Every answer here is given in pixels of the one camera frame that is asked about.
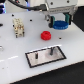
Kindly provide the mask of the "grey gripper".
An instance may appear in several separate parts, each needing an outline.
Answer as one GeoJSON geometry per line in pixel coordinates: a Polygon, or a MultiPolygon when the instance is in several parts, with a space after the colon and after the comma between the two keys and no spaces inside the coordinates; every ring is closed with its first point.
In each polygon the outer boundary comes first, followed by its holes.
{"type": "MultiPolygon", "coordinates": [[[[48,14],[67,13],[65,14],[65,22],[71,25],[72,14],[74,13],[75,7],[73,1],[47,1],[46,6],[48,14]]],[[[48,24],[49,28],[53,28],[54,22],[54,16],[50,16],[48,24]]]]}

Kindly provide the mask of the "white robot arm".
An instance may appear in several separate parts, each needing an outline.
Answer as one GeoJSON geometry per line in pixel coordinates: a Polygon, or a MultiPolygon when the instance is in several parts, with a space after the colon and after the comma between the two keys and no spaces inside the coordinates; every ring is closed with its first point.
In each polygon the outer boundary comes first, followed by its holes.
{"type": "Polygon", "coordinates": [[[49,27],[64,30],[71,24],[77,0],[45,0],[47,11],[45,18],[49,19],[49,27]],[[63,13],[65,20],[57,20],[55,14],[63,13]]]}

